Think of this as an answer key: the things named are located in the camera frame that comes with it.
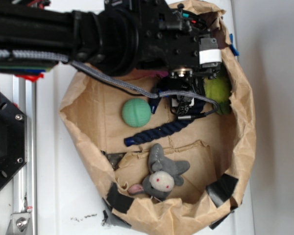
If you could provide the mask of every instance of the crumpled paper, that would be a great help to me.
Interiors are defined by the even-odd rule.
[[[124,138],[174,120],[168,100],[162,99],[146,126],[132,128],[123,122],[121,109],[133,97],[78,72],[60,107],[60,116],[78,153],[105,199],[112,183],[117,183],[120,193],[128,195],[127,188],[148,174],[148,151],[155,143],[163,146],[167,157],[191,162],[189,172],[182,175],[185,184],[175,187],[167,200],[157,202],[146,195],[138,195],[127,213],[112,210],[132,229],[151,235],[190,235],[229,214],[231,207],[242,203],[255,160],[253,94],[241,66],[228,47],[229,34],[221,18],[225,11],[203,1],[187,0],[183,4],[185,10],[202,14],[218,39],[222,60],[232,82],[230,100],[233,112],[230,115],[212,114],[171,136],[126,147]],[[150,90],[161,75],[156,71],[134,70],[119,79]],[[211,106],[207,104],[205,109],[211,109]],[[102,151],[127,154],[119,169],[114,171]],[[216,208],[205,186],[224,173],[239,181],[232,198]]]

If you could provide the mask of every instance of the metal bracket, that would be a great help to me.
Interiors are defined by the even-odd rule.
[[[26,116],[0,93],[0,190],[26,164]]]
[[[32,235],[33,223],[31,213],[15,213],[11,215],[8,230],[5,235]]]

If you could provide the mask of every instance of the plush mouse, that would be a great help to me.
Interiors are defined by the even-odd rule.
[[[147,193],[161,201],[165,200],[175,185],[184,183],[181,174],[190,168],[188,161],[173,161],[164,156],[160,144],[155,144],[149,154],[148,167],[150,175],[144,178],[143,183],[131,186],[130,195]]]

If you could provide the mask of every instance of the gray braided cable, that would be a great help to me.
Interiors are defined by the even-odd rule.
[[[12,55],[11,52],[8,50],[0,49],[0,58],[9,58],[10,56],[13,56],[16,59],[31,59],[31,60],[52,60],[52,61],[60,61],[62,63],[69,63],[70,58],[67,55],[63,54],[58,54],[54,52],[47,52],[47,51],[32,51],[32,50],[13,50]],[[204,100],[206,102],[212,103],[215,108],[211,111],[206,112],[206,115],[209,115],[211,113],[214,113],[215,111],[218,110],[219,106],[216,101],[213,99],[209,99],[207,97],[204,97],[202,95],[198,95],[194,92],[186,92],[186,91],[165,91],[165,92],[160,92],[158,94],[155,93],[150,93],[138,86],[135,86],[133,84],[130,84],[128,82],[112,78],[104,73],[101,73],[97,70],[95,70],[92,67],[87,66],[86,64],[78,61],[72,61],[71,65],[75,67],[77,70],[82,71],[83,73],[95,77],[101,81],[112,83],[114,85],[124,87],[127,89],[130,89],[132,91],[135,91],[137,93],[140,93],[148,98],[156,99],[156,98],[161,98],[165,96],[170,96],[170,95],[183,95],[187,97],[192,97],[200,100]]]

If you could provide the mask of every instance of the black tape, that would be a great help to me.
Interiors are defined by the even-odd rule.
[[[231,198],[237,182],[237,178],[223,174],[218,181],[206,187],[207,193],[216,207],[220,207],[224,202]]]
[[[113,207],[121,213],[126,214],[129,208],[131,207],[134,198],[120,194],[118,191],[117,184],[113,183],[109,190],[107,201],[111,207]]]
[[[102,225],[111,224],[115,226],[124,227],[127,229],[130,229],[132,227],[129,223],[125,222],[118,216],[112,214],[112,208],[105,202],[105,200],[103,200],[103,203],[106,210],[103,211],[104,219],[102,221]]]
[[[230,214],[234,213],[234,210],[236,209],[237,207],[231,207],[231,212],[229,214],[227,214],[225,217],[223,217],[222,219],[219,219],[215,222],[213,222],[209,228],[211,230],[215,229],[217,226],[219,226]]]
[[[118,164],[122,160],[122,158],[125,156],[126,153],[105,153],[104,151],[101,151],[104,156],[108,159],[109,163],[113,167],[114,170],[117,170],[119,168]]]
[[[231,213],[227,214],[225,217],[223,217],[222,219],[219,219],[216,222],[213,222],[211,225],[209,225],[209,228],[211,230],[215,229],[217,226],[219,226]]]

